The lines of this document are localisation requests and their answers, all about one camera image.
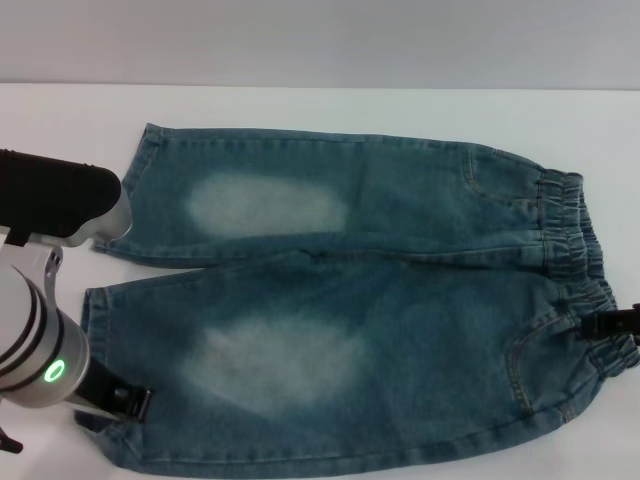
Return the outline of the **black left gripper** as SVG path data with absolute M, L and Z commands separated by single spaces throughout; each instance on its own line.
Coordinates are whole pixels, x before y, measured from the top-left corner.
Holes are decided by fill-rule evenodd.
M 99 414 L 144 421 L 151 402 L 151 390 L 126 382 L 93 357 L 73 392 L 73 404 Z

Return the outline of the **blue denim shorts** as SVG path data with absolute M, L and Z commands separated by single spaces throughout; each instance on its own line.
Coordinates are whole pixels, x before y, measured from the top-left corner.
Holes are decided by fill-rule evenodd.
M 129 232 L 165 270 L 90 289 L 97 359 L 151 389 L 141 422 L 77 414 L 118 467 L 327 477 L 546 435 L 640 365 L 583 179 L 473 143 L 148 125 Z

